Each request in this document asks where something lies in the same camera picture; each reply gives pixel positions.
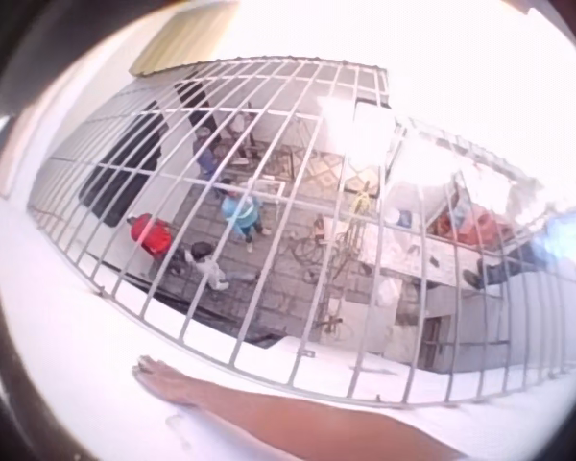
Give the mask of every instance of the hand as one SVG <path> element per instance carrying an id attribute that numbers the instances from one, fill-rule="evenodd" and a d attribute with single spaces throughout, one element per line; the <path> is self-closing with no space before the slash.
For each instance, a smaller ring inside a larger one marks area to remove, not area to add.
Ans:
<path id="1" fill-rule="evenodd" d="M 196 406 L 191 398 L 196 380 L 162 361 L 153 360 L 147 355 L 141 356 L 138 364 L 132 367 L 132 375 L 159 399 L 179 405 Z"/>

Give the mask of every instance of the human arm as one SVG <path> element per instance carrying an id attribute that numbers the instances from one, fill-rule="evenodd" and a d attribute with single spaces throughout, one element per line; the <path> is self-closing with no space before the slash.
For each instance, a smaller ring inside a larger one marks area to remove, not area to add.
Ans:
<path id="1" fill-rule="evenodd" d="M 427 434 L 369 411 L 237 391 L 141 357 L 134 377 L 171 403 L 193 406 L 305 460 L 450 460 L 460 453 Z"/>
<path id="2" fill-rule="evenodd" d="M 246 234 L 243 233 L 243 231 L 241 230 L 241 228 L 239 226 L 237 226 L 236 224 L 234 226 L 232 226 L 232 230 L 234 231 L 234 233 L 236 233 L 237 235 L 241 236 L 241 237 L 245 237 Z"/>
<path id="3" fill-rule="evenodd" d="M 183 258 L 188 264 L 194 264 L 194 257 L 192 257 L 192 254 L 189 251 L 186 250 L 183 252 Z"/>
<path id="4" fill-rule="evenodd" d="M 230 139 L 232 139 L 233 141 L 236 142 L 237 139 L 239 139 L 240 133 L 237 132 L 237 131 L 232 127 L 232 123 L 229 123 L 228 125 L 226 125 L 226 129 L 227 129 L 228 136 L 230 136 Z"/>

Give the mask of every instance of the yellow object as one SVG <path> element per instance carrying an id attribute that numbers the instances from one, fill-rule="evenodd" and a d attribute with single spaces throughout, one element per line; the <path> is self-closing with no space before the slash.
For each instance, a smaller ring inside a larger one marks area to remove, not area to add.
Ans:
<path id="1" fill-rule="evenodd" d="M 354 199 L 354 202 L 352 202 L 352 205 L 349 208 L 349 212 L 351 214 L 357 214 L 358 211 L 358 214 L 365 214 L 367 211 L 369 211 L 371 204 L 372 199 L 370 198 L 369 194 L 367 192 L 361 191 L 356 194 L 356 198 Z"/>
<path id="2" fill-rule="evenodd" d="M 133 75 L 212 59 L 239 5 L 223 3 L 179 12 L 156 34 L 132 65 Z"/>

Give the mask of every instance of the child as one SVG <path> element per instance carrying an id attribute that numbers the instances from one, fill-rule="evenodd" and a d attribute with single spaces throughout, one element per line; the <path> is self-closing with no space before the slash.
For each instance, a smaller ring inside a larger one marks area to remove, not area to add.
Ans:
<path id="1" fill-rule="evenodd" d="M 224 178 L 220 182 L 226 185 L 232 184 L 232 180 L 229 178 Z M 222 201 L 222 214 L 226 220 L 229 221 L 237 210 L 240 197 L 236 192 L 229 190 L 222 189 L 221 192 L 225 195 L 225 198 Z M 252 230 L 255 230 L 260 235 L 271 235 L 271 231 L 264 228 L 260 221 L 260 202 L 258 202 L 258 199 L 252 196 L 246 199 L 246 202 L 234 223 L 233 230 L 239 235 L 245 237 L 248 253 L 251 253 L 253 250 Z"/>
<path id="2" fill-rule="evenodd" d="M 207 284 L 215 291 L 224 291 L 230 284 L 230 280 L 242 280 L 253 282 L 258 278 L 258 274 L 252 273 L 227 273 L 225 274 L 217 262 L 211 260 L 211 255 L 215 247 L 207 242 L 196 242 L 189 252 L 185 254 L 185 260 L 196 267 L 202 276 L 209 274 Z"/>

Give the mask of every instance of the black hair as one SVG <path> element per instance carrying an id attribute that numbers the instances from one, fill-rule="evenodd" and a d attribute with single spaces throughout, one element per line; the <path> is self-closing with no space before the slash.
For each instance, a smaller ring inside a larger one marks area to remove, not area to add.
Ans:
<path id="1" fill-rule="evenodd" d="M 204 257 L 211 255 L 213 250 L 215 250 L 215 247 L 210 243 L 196 242 L 194 245 L 192 245 L 192 248 L 190 248 L 190 254 L 192 254 L 192 258 L 196 262 L 199 262 Z"/>
<path id="2" fill-rule="evenodd" d="M 220 181 L 220 184 L 224 184 L 224 185 L 231 185 L 232 184 L 232 179 L 231 178 L 222 178 L 222 180 Z M 228 191 L 225 189 L 217 189 L 220 191 L 220 193 L 227 195 Z"/>

